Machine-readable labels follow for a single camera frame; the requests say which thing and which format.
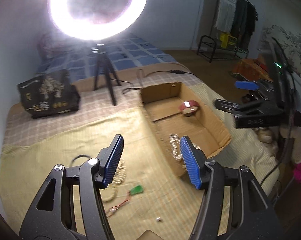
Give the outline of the black ring bangle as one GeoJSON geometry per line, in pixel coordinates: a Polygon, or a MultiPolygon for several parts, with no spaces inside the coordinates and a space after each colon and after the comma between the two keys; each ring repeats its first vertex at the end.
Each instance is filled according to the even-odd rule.
{"type": "Polygon", "coordinates": [[[74,157],[74,158],[71,160],[69,166],[70,166],[70,167],[73,167],[74,162],[75,162],[76,160],[80,159],[80,158],[87,158],[87,159],[90,159],[91,156],[86,155],[86,154],[80,154],[80,155],[77,155],[76,157],[74,157]]]}

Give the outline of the black metal clothes rack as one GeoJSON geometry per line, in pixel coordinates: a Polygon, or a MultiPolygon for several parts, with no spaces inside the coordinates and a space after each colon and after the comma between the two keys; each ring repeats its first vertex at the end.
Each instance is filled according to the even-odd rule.
{"type": "Polygon", "coordinates": [[[249,0],[216,0],[210,32],[200,37],[197,55],[209,62],[247,58],[257,21],[256,7],[249,0]]]}

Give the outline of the cardboard box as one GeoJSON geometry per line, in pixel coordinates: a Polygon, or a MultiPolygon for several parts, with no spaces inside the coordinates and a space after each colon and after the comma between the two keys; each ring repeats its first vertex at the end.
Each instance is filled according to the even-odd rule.
{"type": "Polygon", "coordinates": [[[230,132],[221,119],[184,83],[144,87],[140,90],[140,101],[163,155],[177,177],[183,176],[186,168],[183,160],[176,160],[172,154],[170,135],[180,138],[187,135],[207,158],[215,157],[231,142],[230,132]],[[200,107],[194,115],[184,116],[179,106],[189,100],[197,101],[200,107]]]}

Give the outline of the yellow striped cloth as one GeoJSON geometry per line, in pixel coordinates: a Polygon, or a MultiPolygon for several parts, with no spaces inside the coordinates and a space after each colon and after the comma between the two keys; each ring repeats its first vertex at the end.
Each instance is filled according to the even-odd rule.
{"type": "Polygon", "coordinates": [[[147,124],[139,107],[99,121],[58,133],[29,146],[4,145],[0,158],[0,197],[9,226],[18,231],[40,186],[56,164],[69,165],[80,154],[94,157],[114,135],[121,134],[125,147],[121,165],[126,177],[101,192],[115,198],[141,185],[144,191],[110,217],[116,239],[136,239],[151,230],[164,239],[188,239],[197,217],[203,192],[187,178],[178,178],[147,124]]]}

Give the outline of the black printed gift bag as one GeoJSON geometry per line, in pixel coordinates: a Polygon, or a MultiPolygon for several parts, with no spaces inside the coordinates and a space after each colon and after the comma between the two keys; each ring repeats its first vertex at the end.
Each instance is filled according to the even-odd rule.
{"type": "Polygon", "coordinates": [[[66,69],[40,75],[17,85],[23,108],[38,119],[76,112],[81,97],[66,69]]]}

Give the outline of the pink plaid blanket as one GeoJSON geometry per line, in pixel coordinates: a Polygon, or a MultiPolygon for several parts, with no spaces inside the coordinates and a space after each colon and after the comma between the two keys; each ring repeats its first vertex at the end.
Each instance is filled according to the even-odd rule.
{"type": "Polygon", "coordinates": [[[182,82],[188,86],[201,80],[179,63],[154,64],[141,68],[120,70],[122,85],[114,85],[117,105],[114,106],[103,77],[98,90],[93,89],[93,79],[75,82],[81,101],[77,112],[33,119],[21,104],[11,107],[6,123],[5,145],[29,146],[48,137],[104,119],[139,104],[139,88],[161,83],[182,82]]]}

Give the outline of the black tripod stand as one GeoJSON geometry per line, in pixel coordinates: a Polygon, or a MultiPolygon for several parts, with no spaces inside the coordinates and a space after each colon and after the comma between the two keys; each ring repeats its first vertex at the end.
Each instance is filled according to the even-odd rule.
{"type": "Polygon", "coordinates": [[[116,106],[117,101],[112,81],[115,81],[118,86],[121,86],[121,83],[110,59],[108,58],[106,46],[103,43],[98,43],[91,50],[97,55],[96,70],[94,76],[94,91],[98,90],[99,75],[103,74],[105,76],[106,87],[109,91],[112,103],[114,106],[116,106]]]}

